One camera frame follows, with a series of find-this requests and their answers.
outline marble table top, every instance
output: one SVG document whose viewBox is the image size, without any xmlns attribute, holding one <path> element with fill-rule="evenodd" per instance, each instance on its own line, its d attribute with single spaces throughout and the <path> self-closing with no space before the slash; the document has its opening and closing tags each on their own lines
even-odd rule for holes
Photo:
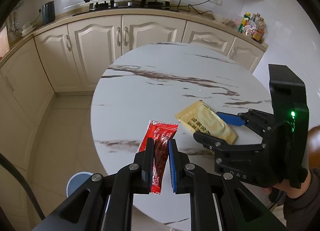
<svg viewBox="0 0 320 231">
<path fill-rule="evenodd" d="M 178 124 L 178 150 L 192 163 L 214 173 L 214 156 L 197 143 L 174 116 L 197 100 L 214 111 L 237 114 L 248 108 L 272 113 L 270 94 L 233 60 L 200 46 L 160 43 L 132 50 L 103 74 L 94 92 L 91 129 L 99 158 L 108 174 L 133 162 L 149 120 Z M 231 126 L 235 144 L 261 143 L 246 127 Z M 265 204 L 259 187 L 247 187 Z M 134 206 L 156 221 L 191 230 L 188 194 L 172 192 L 169 160 L 160 195 L 134 195 Z"/>
</svg>

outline human hand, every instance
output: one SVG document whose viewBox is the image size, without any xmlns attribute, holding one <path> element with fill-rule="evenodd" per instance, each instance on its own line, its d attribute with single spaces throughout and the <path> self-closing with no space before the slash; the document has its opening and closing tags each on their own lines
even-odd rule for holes
<svg viewBox="0 0 320 231">
<path fill-rule="evenodd" d="M 287 192 L 287 196 L 289 198 L 295 199 L 302 196 L 308 190 L 310 183 L 311 183 L 311 173 L 310 173 L 310 170 L 308 169 L 307 178 L 304 181 L 304 183 L 301 184 L 300 189 L 291 187 L 289 180 L 287 179 L 284 179 L 281 183 L 275 184 L 273 187 Z M 263 191 L 269 195 L 272 192 L 272 187 L 263 188 Z"/>
</svg>

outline red wrapper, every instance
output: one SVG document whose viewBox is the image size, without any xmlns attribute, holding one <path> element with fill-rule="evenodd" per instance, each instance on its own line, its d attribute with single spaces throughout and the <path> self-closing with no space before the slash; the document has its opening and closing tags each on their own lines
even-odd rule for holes
<svg viewBox="0 0 320 231">
<path fill-rule="evenodd" d="M 177 124 L 150 121 L 146 135 L 140 144 L 139 152 L 146 149 L 148 138 L 153 138 L 155 141 L 151 193 L 160 194 L 161 192 L 162 177 L 168 159 L 168 140 L 173 138 L 177 129 Z"/>
</svg>

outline power outlet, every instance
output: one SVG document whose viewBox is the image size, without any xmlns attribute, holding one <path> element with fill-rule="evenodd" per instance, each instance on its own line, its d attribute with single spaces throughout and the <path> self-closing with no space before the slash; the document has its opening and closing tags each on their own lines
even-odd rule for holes
<svg viewBox="0 0 320 231">
<path fill-rule="evenodd" d="M 215 5 L 218 5 L 218 6 L 222 6 L 222 0 L 210 0 L 209 2 L 215 4 Z"/>
</svg>

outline yellow snack packet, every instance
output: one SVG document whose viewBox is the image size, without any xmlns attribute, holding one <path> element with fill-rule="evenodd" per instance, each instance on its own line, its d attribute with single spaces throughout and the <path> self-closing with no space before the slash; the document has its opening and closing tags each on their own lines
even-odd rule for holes
<svg viewBox="0 0 320 231">
<path fill-rule="evenodd" d="M 202 100 L 196 101 L 175 117 L 191 132 L 203 132 L 232 144 L 236 133 Z"/>
</svg>

